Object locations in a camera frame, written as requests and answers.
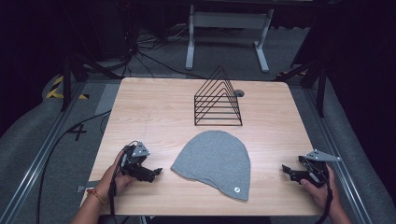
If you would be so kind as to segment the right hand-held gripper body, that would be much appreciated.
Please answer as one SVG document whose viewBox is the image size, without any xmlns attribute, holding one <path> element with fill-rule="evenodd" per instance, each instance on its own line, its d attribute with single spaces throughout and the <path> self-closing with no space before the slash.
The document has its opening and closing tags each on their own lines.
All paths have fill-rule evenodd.
<svg viewBox="0 0 396 224">
<path fill-rule="evenodd" d="M 305 171 L 297 178 L 297 181 L 300 182 L 302 179 L 305 179 L 315 187 L 320 188 L 329 179 L 329 171 L 326 163 L 328 161 L 341 161 L 342 159 L 338 156 L 314 149 L 312 152 L 299 156 L 298 160 L 305 168 Z"/>
</svg>

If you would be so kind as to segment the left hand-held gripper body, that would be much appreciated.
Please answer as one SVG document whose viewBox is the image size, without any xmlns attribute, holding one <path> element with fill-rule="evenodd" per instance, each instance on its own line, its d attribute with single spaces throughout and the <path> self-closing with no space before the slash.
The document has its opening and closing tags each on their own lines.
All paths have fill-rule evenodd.
<svg viewBox="0 0 396 224">
<path fill-rule="evenodd" d="M 134 142 L 126 146 L 124 155 L 121 157 L 120 170 L 123 175 L 140 180 L 142 175 L 152 175 L 151 170 L 142 166 L 142 162 L 149 155 L 149 151 L 142 142 Z"/>
</svg>

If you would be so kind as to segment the grey beanie hat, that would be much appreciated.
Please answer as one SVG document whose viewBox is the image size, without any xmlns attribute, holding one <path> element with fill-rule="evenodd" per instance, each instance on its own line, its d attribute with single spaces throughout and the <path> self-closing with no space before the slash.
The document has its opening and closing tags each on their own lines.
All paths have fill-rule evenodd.
<svg viewBox="0 0 396 224">
<path fill-rule="evenodd" d="M 195 135 L 180 151 L 171 169 L 228 197 L 247 201 L 251 163 L 246 146 L 224 131 Z"/>
</svg>

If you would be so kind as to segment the person's right hand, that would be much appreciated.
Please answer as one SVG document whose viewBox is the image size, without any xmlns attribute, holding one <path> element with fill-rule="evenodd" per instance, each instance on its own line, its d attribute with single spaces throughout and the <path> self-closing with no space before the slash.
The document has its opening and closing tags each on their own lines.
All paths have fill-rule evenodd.
<svg viewBox="0 0 396 224">
<path fill-rule="evenodd" d="M 329 183 L 330 189 L 332 190 L 332 203 L 331 209 L 334 209 L 339 205 L 339 196 L 338 196 L 338 188 L 336 186 L 335 177 L 333 170 L 330 166 L 327 166 L 329 172 Z M 302 179 L 300 184 L 304 187 L 304 189 L 313 197 L 316 205 L 321 209 L 326 207 L 328 189 L 326 186 L 322 186 L 321 188 L 315 187 L 312 183 L 310 183 L 306 179 Z"/>
</svg>

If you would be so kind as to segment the person's left hand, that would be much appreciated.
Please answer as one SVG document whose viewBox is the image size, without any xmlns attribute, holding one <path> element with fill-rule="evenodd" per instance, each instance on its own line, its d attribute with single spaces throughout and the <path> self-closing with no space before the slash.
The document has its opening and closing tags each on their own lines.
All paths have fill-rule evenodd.
<svg viewBox="0 0 396 224">
<path fill-rule="evenodd" d="M 120 151 L 114 160 L 114 162 L 107 168 L 100 182 L 95 186 L 95 190 L 98 195 L 104 200 L 108 200 L 108 191 L 110 188 L 111 180 L 114 178 L 114 172 L 118 169 L 118 162 L 123 152 Z M 116 193 L 119 194 L 124 191 L 127 187 L 130 187 L 134 182 L 134 179 L 128 175 L 118 174 L 116 175 Z"/>
</svg>

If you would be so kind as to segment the black metal stand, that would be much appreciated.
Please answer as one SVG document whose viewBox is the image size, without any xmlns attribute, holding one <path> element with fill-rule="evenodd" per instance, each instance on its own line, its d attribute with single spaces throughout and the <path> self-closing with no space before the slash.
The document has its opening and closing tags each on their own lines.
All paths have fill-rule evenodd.
<svg viewBox="0 0 396 224">
<path fill-rule="evenodd" d="M 64 98 L 62 111 L 65 111 L 72 101 L 71 76 L 74 76 L 77 82 L 85 82 L 88 79 L 88 72 L 87 69 L 84 67 L 84 64 L 87 64 L 93 70 L 98 71 L 99 73 L 105 75 L 106 77 L 109 77 L 110 79 L 121 79 L 120 76 L 104 68 L 99 63 L 89 60 L 86 57 L 75 52 L 68 52 L 65 56 L 63 66 Z"/>
<path fill-rule="evenodd" d="M 324 94 L 326 87 L 326 68 L 323 61 L 313 61 L 307 64 L 302 64 L 289 72 L 279 73 L 275 81 L 283 82 L 289 78 L 295 77 L 302 72 L 305 72 L 304 78 L 301 80 L 300 85 L 304 89 L 310 89 L 315 83 L 318 83 L 318 93 L 316 98 L 316 108 L 318 114 L 324 117 Z"/>
</svg>

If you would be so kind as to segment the aluminium floor rail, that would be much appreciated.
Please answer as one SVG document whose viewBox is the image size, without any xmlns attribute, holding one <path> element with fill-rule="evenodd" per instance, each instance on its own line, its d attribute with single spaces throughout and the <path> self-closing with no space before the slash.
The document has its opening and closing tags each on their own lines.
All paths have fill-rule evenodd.
<svg viewBox="0 0 396 224">
<path fill-rule="evenodd" d="M 84 88 L 84 82 L 74 85 L 65 111 L 62 99 L 45 99 L 0 138 L 0 224 L 19 213 Z"/>
<path fill-rule="evenodd" d="M 334 135 L 330 130 L 330 126 L 325 118 L 323 118 L 316 106 L 316 98 L 314 93 L 310 90 L 304 90 L 304 97 L 306 98 L 311 110 L 315 114 L 315 120 L 320 128 L 321 133 L 324 135 L 326 147 L 329 151 L 337 156 L 341 157 L 341 161 L 336 161 L 334 165 L 335 172 L 341 177 L 341 185 L 347 196 L 347 199 L 352 207 L 355 218 L 359 224 L 373 224 L 368 211 L 363 204 L 363 200 L 355 181 L 353 180 L 351 173 L 347 169 L 346 158 L 342 155 L 340 147 L 336 144 Z"/>
</svg>

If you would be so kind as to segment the white metal table frame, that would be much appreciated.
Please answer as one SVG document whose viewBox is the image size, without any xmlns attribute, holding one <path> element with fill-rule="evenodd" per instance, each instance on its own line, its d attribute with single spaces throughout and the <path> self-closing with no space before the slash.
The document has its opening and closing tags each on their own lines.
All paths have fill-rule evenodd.
<svg viewBox="0 0 396 224">
<path fill-rule="evenodd" d="M 266 13 L 250 14 L 250 13 L 231 13 L 231 12 L 203 12 L 197 11 L 194 5 L 190 6 L 189 15 L 189 44 L 187 48 L 187 56 L 185 68 L 191 70 L 193 68 L 194 59 L 194 29 L 200 28 L 236 28 L 236 29 L 256 29 L 261 30 L 261 37 L 253 43 L 256 55 L 264 73 L 269 72 L 269 65 L 266 61 L 263 45 L 270 23 L 273 18 L 274 11 L 269 9 Z"/>
</svg>

